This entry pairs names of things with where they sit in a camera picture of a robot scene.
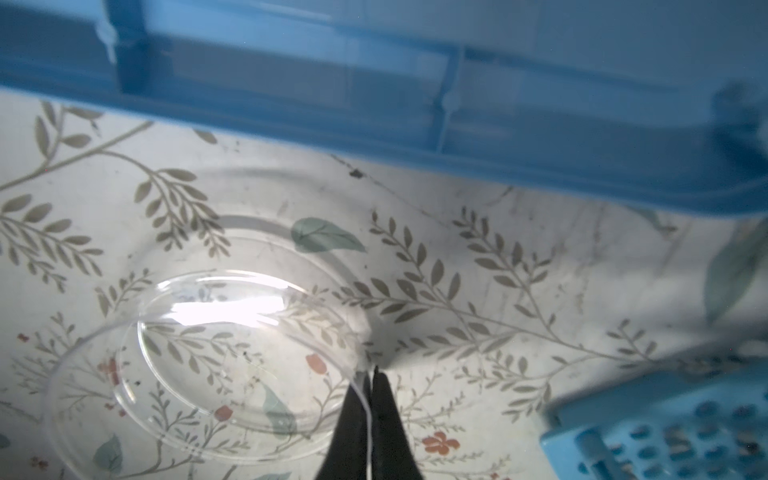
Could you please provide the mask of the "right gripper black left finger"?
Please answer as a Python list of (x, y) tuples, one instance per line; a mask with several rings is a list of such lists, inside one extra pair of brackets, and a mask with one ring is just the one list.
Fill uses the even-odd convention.
[(365, 480), (369, 460), (369, 375), (357, 372), (316, 480)]

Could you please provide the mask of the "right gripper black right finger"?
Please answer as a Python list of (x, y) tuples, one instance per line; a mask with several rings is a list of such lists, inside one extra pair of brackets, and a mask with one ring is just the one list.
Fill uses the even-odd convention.
[(385, 373), (374, 370), (372, 408), (372, 478), (374, 480), (422, 480), (410, 449), (392, 387)]

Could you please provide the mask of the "clear glass petri dish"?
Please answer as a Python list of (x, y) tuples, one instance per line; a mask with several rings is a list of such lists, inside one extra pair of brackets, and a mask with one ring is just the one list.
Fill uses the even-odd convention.
[(305, 288), (210, 270), (162, 281), (79, 340), (43, 424), (82, 479), (195, 479), (321, 462), (366, 440), (367, 365), (347, 321)]

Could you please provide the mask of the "blue test tube rack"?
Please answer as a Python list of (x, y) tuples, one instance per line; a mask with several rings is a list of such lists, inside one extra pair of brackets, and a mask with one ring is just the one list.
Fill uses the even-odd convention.
[(559, 408), (540, 440), (560, 479), (764, 479), (767, 363), (656, 373)]

